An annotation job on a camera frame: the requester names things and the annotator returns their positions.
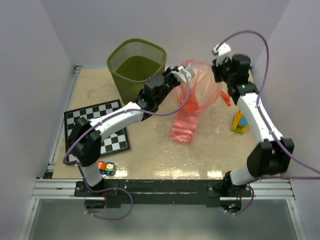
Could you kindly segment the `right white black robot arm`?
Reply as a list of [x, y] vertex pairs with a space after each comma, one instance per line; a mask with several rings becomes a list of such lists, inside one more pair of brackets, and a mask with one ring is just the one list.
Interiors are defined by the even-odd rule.
[[243, 167], [228, 171], [215, 192], [226, 197], [235, 196], [241, 187], [262, 176], [273, 176], [288, 170], [294, 142], [284, 138], [270, 120], [256, 85], [249, 82], [251, 60], [247, 55], [217, 56], [212, 62], [216, 82], [226, 82], [227, 92], [243, 113], [253, 133], [256, 147]]

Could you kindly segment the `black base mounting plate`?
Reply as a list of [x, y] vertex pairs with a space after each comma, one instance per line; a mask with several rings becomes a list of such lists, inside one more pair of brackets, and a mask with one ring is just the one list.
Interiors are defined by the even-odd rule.
[[106, 193], [87, 189], [83, 181], [77, 181], [74, 196], [84, 198], [89, 208], [120, 208], [135, 205], [204, 205], [208, 208], [223, 206], [240, 209], [241, 200], [252, 196], [246, 185], [230, 186], [220, 190], [222, 180], [169, 180], [169, 179], [105, 179], [100, 189], [110, 188]]

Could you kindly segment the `small red plastic bag piece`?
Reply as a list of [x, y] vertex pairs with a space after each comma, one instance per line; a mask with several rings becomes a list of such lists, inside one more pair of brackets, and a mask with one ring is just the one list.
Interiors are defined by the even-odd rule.
[[222, 99], [224, 100], [226, 105], [228, 107], [230, 107], [231, 106], [230, 96], [227, 93], [225, 93], [224, 91], [220, 92], [220, 96], [222, 97]]

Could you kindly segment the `red plastic trash bag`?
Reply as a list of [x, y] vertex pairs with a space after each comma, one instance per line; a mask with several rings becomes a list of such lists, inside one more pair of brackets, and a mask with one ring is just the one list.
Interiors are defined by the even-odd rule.
[[170, 138], [190, 144], [193, 141], [200, 113], [207, 110], [220, 97], [222, 83], [215, 81], [212, 67], [205, 61], [185, 60], [182, 65], [194, 72], [189, 81], [190, 93], [184, 107], [177, 112]]

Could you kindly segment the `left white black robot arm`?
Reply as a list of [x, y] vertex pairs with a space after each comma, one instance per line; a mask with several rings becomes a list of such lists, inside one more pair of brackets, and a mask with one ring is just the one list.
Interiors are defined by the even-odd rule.
[[68, 154], [76, 157], [79, 170], [86, 183], [86, 191], [99, 196], [104, 190], [104, 180], [98, 168], [101, 143], [112, 134], [127, 126], [142, 122], [156, 115], [160, 104], [180, 84], [189, 87], [193, 73], [187, 67], [167, 68], [163, 73], [152, 75], [132, 101], [105, 116], [86, 120], [79, 118], [68, 138]]

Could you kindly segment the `colourful toy block stack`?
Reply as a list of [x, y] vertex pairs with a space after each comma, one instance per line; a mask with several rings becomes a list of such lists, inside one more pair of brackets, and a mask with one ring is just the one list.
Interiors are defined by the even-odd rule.
[[231, 131], [242, 135], [248, 127], [249, 124], [246, 117], [243, 112], [239, 110], [232, 119]]

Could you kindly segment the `black white chessboard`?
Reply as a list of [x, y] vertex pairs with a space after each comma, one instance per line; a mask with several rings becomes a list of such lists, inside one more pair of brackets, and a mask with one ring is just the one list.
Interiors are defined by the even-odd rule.
[[[65, 136], [65, 149], [68, 150], [68, 139], [75, 125], [76, 120], [84, 118], [91, 120], [94, 118], [103, 117], [110, 114], [122, 107], [119, 99], [102, 102], [90, 106], [77, 108], [64, 112], [64, 136]], [[106, 138], [100, 147], [100, 156], [105, 157], [120, 152], [128, 151], [131, 149], [128, 132], [123, 128]]]

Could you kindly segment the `orange blue toy car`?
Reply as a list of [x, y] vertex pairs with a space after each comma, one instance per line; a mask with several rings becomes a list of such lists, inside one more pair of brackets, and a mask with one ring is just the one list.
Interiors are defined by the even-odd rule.
[[97, 166], [102, 175], [113, 176], [116, 171], [116, 165], [113, 162], [98, 161]]

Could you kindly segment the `olive green mesh trash bin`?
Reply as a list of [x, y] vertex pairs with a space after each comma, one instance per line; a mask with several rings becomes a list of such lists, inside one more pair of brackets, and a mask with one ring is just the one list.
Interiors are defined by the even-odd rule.
[[122, 102], [126, 105], [144, 87], [150, 76], [165, 71], [166, 51], [147, 40], [131, 38], [121, 43], [107, 58]]

